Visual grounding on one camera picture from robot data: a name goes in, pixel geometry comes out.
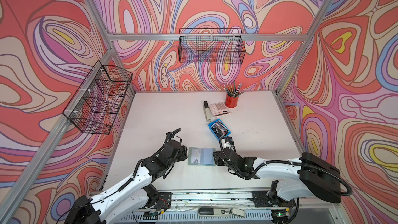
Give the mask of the white card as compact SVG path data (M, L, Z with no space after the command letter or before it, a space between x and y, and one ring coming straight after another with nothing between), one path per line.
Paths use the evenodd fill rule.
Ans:
M201 149L199 149L199 148L192 148L192 149L191 149L191 159L190 159L190 163L191 163L191 164L199 165L199 164L201 164L201 160L202 160L202 152L201 152Z

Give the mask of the mint green card holder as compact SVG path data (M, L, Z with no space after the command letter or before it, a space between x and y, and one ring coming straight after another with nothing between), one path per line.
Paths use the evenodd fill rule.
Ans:
M196 147L189 147L189 149L188 149L188 165L191 165L191 166L214 166L215 165L213 153L216 150L214 148L199 148L199 149L201 149L201 152L202 152L201 164L199 164L199 165L191 164L190 159L191 159L191 149L192 148L196 148Z

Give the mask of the blue plastic card tray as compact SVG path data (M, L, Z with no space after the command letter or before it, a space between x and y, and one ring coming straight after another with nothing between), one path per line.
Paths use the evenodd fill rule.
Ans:
M231 131L220 119L216 119L215 121L209 123L208 127L217 140L231 134Z

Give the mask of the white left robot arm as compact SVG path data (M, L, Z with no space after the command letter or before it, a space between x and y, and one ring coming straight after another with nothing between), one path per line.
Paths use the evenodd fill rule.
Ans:
M78 198L58 220L66 217L65 224L114 224L129 211L156 206L158 191L152 183L166 179L177 162L188 158L188 148L177 136L180 131L168 132L161 148L139 160L131 175L91 198Z

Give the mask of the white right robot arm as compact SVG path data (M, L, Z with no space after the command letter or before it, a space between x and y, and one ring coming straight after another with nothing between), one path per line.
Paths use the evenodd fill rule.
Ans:
M213 153L215 164L243 180L273 178L267 197L279 201L316 197L329 203L341 203L353 190L341 178L340 170L315 155L304 152L290 160L242 157L235 150L224 148Z

